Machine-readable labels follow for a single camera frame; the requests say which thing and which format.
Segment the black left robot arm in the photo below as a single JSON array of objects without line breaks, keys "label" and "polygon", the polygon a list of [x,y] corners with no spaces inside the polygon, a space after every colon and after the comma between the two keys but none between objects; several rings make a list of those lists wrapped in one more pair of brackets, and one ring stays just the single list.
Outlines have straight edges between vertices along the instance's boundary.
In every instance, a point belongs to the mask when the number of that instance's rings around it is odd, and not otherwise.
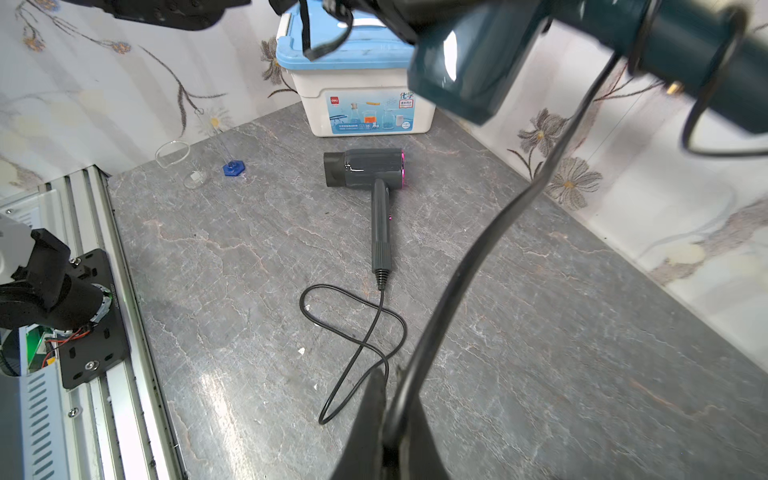
[{"label": "black left robot arm", "polygon": [[[228,9],[245,6],[245,1],[231,0],[83,0],[78,6],[98,8],[120,20],[134,21],[186,31],[207,29],[222,19]],[[315,44],[311,40],[311,21],[307,1],[271,1],[272,10],[282,15],[299,7],[302,22],[302,53],[314,61],[337,50],[350,36],[354,13],[374,15],[401,40],[414,43],[414,25],[418,22],[420,1],[323,1],[321,8],[342,23],[343,31],[331,41]]]}]

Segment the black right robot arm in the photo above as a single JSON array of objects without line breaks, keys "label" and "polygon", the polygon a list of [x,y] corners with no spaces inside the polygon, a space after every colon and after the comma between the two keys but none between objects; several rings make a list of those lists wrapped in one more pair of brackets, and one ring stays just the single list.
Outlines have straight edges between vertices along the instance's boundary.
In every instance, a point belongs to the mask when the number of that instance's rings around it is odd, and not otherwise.
[{"label": "black right robot arm", "polygon": [[[67,332],[50,354],[61,362],[61,384],[73,389],[127,358],[130,348],[115,299],[105,251],[80,258],[45,228],[1,218],[1,326],[39,324]],[[386,405],[387,370],[374,368],[335,479],[445,479],[423,407],[412,408],[411,442],[390,450],[380,433]]]}]

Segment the dark green hair dryer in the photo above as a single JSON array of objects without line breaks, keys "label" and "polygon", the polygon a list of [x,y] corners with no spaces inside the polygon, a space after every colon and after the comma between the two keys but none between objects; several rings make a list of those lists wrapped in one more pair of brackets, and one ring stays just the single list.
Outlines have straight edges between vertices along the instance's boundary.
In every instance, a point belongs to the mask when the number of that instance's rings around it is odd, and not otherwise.
[{"label": "dark green hair dryer", "polygon": [[402,1],[416,32],[411,89],[473,128],[499,132],[550,104],[571,106],[602,61],[691,97],[751,134],[767,130],[767,38],[728,1]]}]

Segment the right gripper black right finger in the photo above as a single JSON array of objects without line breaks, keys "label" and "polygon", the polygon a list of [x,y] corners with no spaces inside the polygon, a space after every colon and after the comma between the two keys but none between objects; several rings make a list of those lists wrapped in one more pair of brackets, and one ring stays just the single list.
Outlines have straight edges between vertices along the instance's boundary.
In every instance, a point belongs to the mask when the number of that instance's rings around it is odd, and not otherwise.
[{"label": "right gripper black right finger", "polygon": [[398,470],[400,479],[449,478],[419,398],[416,398],[408,414],[405,436],[398,451]]}]

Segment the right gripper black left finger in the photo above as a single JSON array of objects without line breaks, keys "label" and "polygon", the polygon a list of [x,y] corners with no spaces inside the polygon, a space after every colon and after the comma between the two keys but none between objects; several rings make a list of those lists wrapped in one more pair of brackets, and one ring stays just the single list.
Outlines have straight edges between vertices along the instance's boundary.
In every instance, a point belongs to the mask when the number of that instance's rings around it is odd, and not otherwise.
[{"label": "right gripper black left finger", "polygon": [[331,479],[385,479],[381,429],[386,408],[384,374],[375,370],[366,388],[350,435]]}]

